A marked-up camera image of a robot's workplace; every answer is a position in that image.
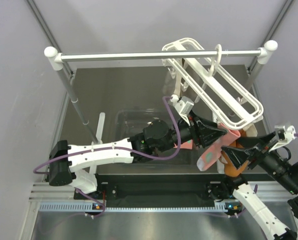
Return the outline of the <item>white plastic clip hanger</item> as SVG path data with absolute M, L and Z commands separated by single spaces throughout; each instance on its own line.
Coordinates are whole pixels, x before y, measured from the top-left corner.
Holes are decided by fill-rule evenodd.
M 245 89 L 221 64 L 223 50 L 215 48 L 215 56 L 202 56 L 206 69 L 197 56 L 168 56 L 164 66 L 172 66 L 182 76 L 181 97 L 194 104 L 201 100 L 211 110 L 218 123 L 231 130 L 241 130 L 263 119 L 263 105 Z

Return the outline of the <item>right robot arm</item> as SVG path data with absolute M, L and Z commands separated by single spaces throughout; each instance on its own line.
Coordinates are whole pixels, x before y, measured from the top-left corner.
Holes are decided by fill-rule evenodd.
M 260 167 L 270 181 L 248 181 L 242 174 L 226 173 L 219 183 L 208 185 L 209 196 L 226 206 L 229 217 L 239 217 L 247 211 L 256 221 L 268 240 L 298 240 L 296 231 L 283 223 L 265 204 L 286 201 L 292 216 L 298 223 L 298 162 L 291 164 L 291 152 L 282 157 L 278 150 L 285 149 L 298 133 L 276 131 L 259 137 L 240 137 L 237 146 L 223 146 L 226 163 L 238 170 L 247 165 Z

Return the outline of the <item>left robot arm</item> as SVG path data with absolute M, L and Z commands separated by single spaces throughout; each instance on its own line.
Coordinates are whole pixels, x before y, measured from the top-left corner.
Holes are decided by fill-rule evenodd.
M 155 119 L 141 133 L 111 143 L 70 145 L 60 140 L 49 154 L 48 182 L 52 187 L 70 185 L 95 199 L 103 187 L 86 168 L 169 160 L 178 154 L 181 144 L 192 141 L 198 148 L 206 148 L 226 134 L 224 127 L 190 112 L 188 122 L 181 119 L 169 127 L 165 121 Z

